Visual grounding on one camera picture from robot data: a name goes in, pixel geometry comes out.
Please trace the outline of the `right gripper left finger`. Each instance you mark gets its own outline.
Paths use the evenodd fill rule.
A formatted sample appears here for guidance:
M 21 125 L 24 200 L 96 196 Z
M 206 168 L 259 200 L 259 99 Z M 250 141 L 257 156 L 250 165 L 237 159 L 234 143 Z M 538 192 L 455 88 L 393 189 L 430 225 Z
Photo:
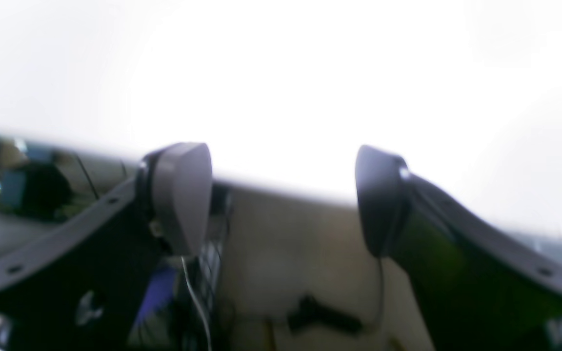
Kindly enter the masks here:
M 200 249 L 212 188 L 204 143 L 153 151 L 80 205 L 54 163 L 0 173 L 0 335 L 127 335 L 161 258 Z

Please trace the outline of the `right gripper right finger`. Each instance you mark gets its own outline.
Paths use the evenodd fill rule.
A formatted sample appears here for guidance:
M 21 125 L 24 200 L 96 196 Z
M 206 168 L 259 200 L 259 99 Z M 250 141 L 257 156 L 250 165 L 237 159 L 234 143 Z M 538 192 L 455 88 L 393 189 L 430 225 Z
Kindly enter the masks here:
M 361 146 L 355 184 L 366 248 L 406 272 L 437 351 L 562 351 L 562 262 L 488 224 L 397 154 Z

